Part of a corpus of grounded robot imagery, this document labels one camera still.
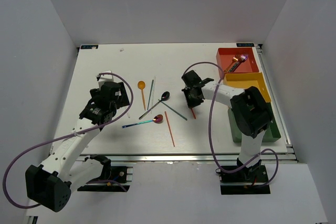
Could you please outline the dark teal chopstick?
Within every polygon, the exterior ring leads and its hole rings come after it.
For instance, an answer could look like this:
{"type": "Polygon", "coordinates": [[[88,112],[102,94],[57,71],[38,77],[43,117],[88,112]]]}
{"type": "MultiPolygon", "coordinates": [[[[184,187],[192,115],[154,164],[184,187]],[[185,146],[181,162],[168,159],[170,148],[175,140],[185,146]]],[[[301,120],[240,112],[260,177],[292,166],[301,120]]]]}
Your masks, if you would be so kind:
{"type": "Polygon", "coordinates": [[[174,112],[175,114],[177,114],[178,116],[180,116],[182,119],[187,121],[187,117],[185,117],[184,115],[182,115],[181,113],[177,112],[175,109],[173,109],[171,106],[167,105],[163,100],[159,100],[159,102],[161,102],[162,104],[164,104],[168,109],[170,109],[172,112],[174,112]]]}

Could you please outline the clear white chopstick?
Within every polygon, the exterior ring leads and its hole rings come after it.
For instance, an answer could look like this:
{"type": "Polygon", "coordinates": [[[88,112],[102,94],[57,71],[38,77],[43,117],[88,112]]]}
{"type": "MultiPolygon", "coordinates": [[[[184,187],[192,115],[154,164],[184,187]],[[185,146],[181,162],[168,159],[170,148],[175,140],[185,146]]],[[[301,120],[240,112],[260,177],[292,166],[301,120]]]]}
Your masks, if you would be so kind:
{"type": "Polygon", "coordinates": [[[150,100],[150,105],[154,105],[154,91],[155,91],[155,82],[156,82],[156,76],[153,77],[152,80],[152,90],[151,90],[151,100],[150,100]]]}

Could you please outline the gold fork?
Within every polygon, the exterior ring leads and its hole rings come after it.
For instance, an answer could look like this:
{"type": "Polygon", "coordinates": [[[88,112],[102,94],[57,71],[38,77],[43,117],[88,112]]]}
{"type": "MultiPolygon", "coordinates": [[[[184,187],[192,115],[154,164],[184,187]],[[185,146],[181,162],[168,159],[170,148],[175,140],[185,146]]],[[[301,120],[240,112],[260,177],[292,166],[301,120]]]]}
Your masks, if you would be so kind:
{"type": "Polygon", "coordinates": [[[240,56],[240,55],[241,55],[241,54],[236,54],[236,55],[233,57],[231,64],[224,70],[224,72],[227,72],[227,71],[229,70],[229,68],[232,66],[232,64],[234,64],[235,62],[239,61],[239,56],[240,56]]]}

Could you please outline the purple fork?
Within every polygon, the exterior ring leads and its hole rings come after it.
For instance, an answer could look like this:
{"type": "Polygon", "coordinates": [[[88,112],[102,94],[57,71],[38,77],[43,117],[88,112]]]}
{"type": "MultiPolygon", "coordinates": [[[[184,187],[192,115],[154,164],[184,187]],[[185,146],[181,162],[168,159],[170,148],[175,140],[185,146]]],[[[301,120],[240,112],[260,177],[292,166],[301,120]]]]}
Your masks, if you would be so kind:
{"type": "Polygon", "coordinates": [[[248,59],[248,55],[240,55],[239,62],[245,62],[248,59]]]}

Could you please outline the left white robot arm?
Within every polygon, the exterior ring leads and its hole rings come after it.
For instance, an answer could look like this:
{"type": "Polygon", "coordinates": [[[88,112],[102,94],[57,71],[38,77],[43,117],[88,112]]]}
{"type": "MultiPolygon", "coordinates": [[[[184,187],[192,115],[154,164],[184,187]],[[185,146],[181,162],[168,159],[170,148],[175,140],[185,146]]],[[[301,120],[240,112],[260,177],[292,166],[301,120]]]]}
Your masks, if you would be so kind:
{"type": "Polygon", "coordinates": [[[130,102],[123,82],[100,82],[90,95],[70,137],[39,166],[31,165],[25,173],[28,198],[54,212],[61,211],[71,194],[86,183],[111,178],[111,161],[103,155],[90,155],[78,167],[74,163],[117,110],[130,102]]]}

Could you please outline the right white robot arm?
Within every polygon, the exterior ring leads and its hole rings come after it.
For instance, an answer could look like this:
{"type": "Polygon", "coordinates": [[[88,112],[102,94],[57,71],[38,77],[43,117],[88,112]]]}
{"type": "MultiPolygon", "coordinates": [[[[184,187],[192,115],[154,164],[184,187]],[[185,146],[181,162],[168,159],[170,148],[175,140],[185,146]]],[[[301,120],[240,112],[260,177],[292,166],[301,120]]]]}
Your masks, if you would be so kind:
{"type": "Polygon", "coordinates": [[[201,79],[194,71],[182,75],[185,88],[182,90],[187,106],[194,108],[204,100],[210,100],[211,106],[208,119],[208,138],[213,159],[218,168],[227,174],[237,173],[238,177],[247,182],[256,175],[260,165],[261,144],[273,113],[258,88],[234,88],[223,84],[222,80],[212,78],[201,79]],[[225,170],[216,158],[212,142],[212,115],[214,103],[229,107],[234,115],[238,129],[242,134],[241,149],[237,158],[237,168],[225,170]]]}

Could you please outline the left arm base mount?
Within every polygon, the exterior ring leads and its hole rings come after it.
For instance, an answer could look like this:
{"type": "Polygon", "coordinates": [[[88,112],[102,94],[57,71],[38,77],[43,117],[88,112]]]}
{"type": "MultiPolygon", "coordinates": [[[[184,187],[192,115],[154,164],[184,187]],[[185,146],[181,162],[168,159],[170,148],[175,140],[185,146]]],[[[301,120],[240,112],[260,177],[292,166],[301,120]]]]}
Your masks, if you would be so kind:
{"type": "Polygon", "coordinates": [[[97,161],[103,168],[99,177],[90,179],[90,183],[79,187],[77,191],[126,193],[129,190],[132,182],[133,167],[112,164],[112,161],[103,155],[87,156],[83,161],[97,161]]]}

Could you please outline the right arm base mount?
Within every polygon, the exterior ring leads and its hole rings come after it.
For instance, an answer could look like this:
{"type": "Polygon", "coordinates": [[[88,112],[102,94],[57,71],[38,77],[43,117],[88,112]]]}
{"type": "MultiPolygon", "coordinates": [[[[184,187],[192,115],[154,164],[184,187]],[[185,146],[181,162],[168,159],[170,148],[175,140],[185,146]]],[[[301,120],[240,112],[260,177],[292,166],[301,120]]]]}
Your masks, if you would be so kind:
{"type": "Polygon", "coordinates": [[[269,195],[271,193],[268,182],[268,174],[264,165],[261,165],[250,175],[244,172],[223,173],[219,168],[215,170],[219,176],[220,193],[222,195],[269,195]]]}

